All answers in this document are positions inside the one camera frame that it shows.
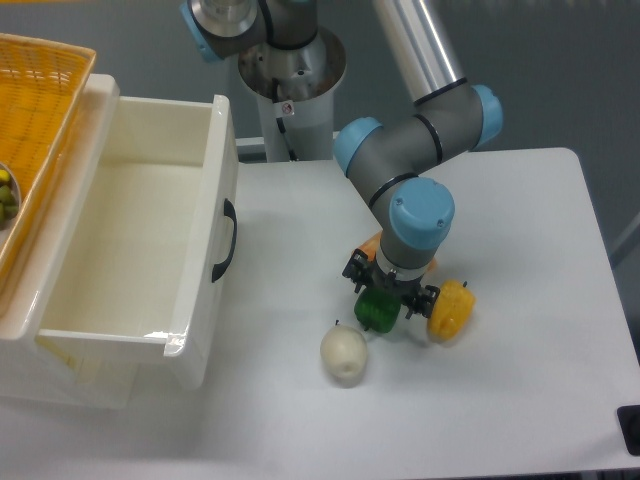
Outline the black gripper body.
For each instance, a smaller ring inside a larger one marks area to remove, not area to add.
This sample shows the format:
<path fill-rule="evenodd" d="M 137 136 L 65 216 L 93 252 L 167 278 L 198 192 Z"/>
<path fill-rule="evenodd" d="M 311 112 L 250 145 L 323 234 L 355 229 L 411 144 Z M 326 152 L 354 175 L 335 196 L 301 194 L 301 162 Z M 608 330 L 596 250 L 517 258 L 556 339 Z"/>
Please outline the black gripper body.
<path fill-rule="evenodd" d="M 401 267 L 392 263 L 382 249 L 377 249 L 369 264 L 371 284 L 390 295 L 413 301 L 415 298 L 431 298 L 433 292 L 423 285 L 423 277 L 431 261 L 415 268 Z"/>

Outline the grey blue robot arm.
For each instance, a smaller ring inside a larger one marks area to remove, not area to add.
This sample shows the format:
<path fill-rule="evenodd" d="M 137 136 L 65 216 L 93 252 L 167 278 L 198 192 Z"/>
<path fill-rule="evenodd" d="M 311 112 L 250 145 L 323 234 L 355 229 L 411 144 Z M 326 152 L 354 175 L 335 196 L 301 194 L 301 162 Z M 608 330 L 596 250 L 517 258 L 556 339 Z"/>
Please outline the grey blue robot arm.
<path fill-rule="evenodd" d="M 427 266 L 454 215 L 450 192 L 428 170 L 497 136 L 499 99 L 470 84 L 426 1 L 373 5 L 414 105 L 386 128 L 373 118 L 333 128 L 333 95 L 346 71 L 340 40 L 318 21 L 313 1 L 185 1 L 180 12 L 201 56 L 232 57 L 253 94 L 270 161 L 332 158 L 381 226 L 373 252 L 356 250 L 344 276 L 379 290 L 410 314 L 430 316 L 442 289 Z"/>

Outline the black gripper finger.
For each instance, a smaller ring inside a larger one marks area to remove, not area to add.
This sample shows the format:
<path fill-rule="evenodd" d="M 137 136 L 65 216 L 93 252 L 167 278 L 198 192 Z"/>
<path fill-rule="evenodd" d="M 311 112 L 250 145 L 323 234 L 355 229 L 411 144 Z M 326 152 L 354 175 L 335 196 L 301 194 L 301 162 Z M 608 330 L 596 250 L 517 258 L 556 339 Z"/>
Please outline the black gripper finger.
<path fill-rule="evenodd" d="M 373 284 L 372 271 L 373 261 L 364 251 L 355 249 L 342 271 L 342 276 L 349 279 L 354 284 L 354 292 L 359 293 L 363 287 Z"/>
<path fill-rule="evenodd" d="M 402 295 L 402 304 L 407 307 L 405 318 L 413 315 L 429 319 L 440 296 L 441 289 L 434 285 L 414 285 L 408 293 Z"/>

